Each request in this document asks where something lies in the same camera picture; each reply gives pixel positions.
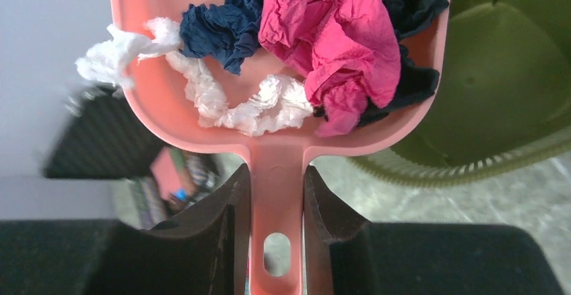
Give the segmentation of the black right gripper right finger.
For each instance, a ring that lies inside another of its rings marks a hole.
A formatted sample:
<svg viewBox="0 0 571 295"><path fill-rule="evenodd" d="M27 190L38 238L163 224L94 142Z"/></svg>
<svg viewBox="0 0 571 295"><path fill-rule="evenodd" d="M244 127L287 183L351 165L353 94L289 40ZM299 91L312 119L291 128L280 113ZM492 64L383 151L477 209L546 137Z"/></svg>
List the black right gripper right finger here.
<svg viewBox="0 0 571 295"><path fill-rule="evenodd" d="M304 175L309 294L562 294L531 235L507 225L371 222Z"/></svg>

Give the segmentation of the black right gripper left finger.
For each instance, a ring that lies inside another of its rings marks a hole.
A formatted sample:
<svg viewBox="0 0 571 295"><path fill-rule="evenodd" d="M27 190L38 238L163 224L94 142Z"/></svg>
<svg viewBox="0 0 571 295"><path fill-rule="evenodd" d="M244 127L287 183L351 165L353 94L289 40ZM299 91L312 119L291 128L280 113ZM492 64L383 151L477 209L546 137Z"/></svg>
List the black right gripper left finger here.
<svg viewBox="0 0 571 295"><path fill-rule="evenodd" d="M119 220L1 223L2 294L243 294L250 172L151 230Z"/></svg>

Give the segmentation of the pink dustpan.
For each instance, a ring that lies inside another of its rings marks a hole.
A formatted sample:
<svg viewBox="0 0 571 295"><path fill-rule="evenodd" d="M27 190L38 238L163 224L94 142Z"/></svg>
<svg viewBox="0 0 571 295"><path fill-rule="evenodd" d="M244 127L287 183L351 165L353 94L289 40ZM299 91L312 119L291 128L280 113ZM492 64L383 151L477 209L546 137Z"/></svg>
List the pink dustpan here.
<svg viewBox="0 0 571 295"><path fill-rule="evenodd" d="M432 99L392 112L348 135L320 138L320 120L298 107L294 72L265 50L240 75L213 59L146 53L127 67L126 99L139 120L170 145L204 154L234 153L248 165L249 286L252 294L303 292L303 176L324 155L362 156L391 147L425 117Z"/></svg>

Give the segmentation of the white twisted paper scrap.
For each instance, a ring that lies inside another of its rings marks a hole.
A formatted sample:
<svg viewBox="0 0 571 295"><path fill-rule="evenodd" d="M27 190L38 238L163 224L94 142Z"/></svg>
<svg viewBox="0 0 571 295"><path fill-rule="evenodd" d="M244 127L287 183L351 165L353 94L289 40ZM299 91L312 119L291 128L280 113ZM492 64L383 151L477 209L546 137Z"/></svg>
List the white twisted paper scrap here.
<svg viewBox="0 0 571 295"><path fill-rule="evenodd" d="M194 103L200 126L235 129L251 137L282 129L299 129L305 118L313 114L303 84L287 75L268 75L260 82L256 94L230 107L222 86L206 63L179 52L182 39L178 22L154 18L144 26L153 38L109 25L107 30L112 38L95 44L78 58L77 72L88 81L131 88L133 80L123 73L130 62L164 56L169 66L187 79L185 96Z"/></svg>

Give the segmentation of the dark blue scrap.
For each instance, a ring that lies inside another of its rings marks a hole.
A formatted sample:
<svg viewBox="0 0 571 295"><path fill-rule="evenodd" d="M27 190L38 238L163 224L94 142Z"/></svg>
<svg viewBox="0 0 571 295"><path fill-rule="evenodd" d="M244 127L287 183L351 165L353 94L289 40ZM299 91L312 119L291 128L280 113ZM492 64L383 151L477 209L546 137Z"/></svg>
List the dark blue scrap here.
<svg viewBox="0 0 571 295"><path fill-rule="evenodd" d="M241 74L244 60L261 47L263 0L224 0L222 5L193 5L182 13L180 52L189 58L212 57L224 70Z"/></svg>

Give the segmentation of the large magenta paper scrap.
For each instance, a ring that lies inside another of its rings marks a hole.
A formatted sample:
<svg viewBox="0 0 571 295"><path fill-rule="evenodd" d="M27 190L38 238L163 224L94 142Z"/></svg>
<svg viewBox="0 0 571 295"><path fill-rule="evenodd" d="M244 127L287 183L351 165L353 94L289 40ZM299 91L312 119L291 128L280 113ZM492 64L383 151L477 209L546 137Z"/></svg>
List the large magenta paper scrap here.
<svg viewBox="0 0 571 295"><path fill-rule="evenodd" d="M348 134L395 95L401 53L382 0L264 0L259 42L304 77L326 116L318 136Z"/></svg>

